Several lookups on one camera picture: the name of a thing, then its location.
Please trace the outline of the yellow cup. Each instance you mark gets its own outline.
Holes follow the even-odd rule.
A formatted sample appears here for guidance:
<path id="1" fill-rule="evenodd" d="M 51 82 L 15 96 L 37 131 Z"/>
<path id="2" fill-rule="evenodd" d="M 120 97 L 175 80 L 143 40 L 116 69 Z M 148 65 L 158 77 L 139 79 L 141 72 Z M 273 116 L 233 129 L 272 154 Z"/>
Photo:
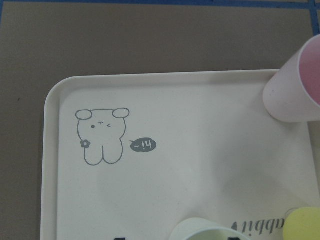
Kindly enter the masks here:
<path id="1" fill-rule="evenodd" d="M 294 210 L 283 226 L 284 240 L 319 240 L 320 208 L 303 207 Z"/>

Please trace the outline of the cream plastic tray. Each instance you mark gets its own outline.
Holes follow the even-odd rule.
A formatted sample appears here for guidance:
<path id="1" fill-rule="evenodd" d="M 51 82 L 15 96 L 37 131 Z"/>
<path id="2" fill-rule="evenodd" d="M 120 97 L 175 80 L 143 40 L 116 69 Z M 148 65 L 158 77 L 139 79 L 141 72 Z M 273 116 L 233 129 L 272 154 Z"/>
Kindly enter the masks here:
<path id="1" fill-rule="evenodd" d="M 320 204 L 308 125 L 263 104 L 274 70 L 70 77 L 44 107 L 40 237 L 167 240 L 199 217 L 279 240 Z"/>

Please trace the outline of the pink cup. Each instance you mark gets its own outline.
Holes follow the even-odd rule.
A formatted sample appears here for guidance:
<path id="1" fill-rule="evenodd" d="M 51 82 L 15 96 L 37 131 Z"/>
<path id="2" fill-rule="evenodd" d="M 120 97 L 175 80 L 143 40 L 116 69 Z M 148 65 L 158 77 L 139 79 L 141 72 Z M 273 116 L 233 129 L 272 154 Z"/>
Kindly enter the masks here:
<path id="1" fill-rule="evenodd" d="M 263 89 L 268 113 L 286 123 L 320 120 L 320 36 L 309 39 Z"/>

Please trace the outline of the pale green cup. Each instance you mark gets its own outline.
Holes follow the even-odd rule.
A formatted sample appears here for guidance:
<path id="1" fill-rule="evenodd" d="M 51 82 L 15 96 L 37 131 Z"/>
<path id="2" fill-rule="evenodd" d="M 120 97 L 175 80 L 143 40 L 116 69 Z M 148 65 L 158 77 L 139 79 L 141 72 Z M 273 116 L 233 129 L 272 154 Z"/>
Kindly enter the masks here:
<path id="1" fill-rule="evenodd" d="M 180 222 L 169 240 L 248 240 L 242 233 L 207 219 L 193 217 Z"/>

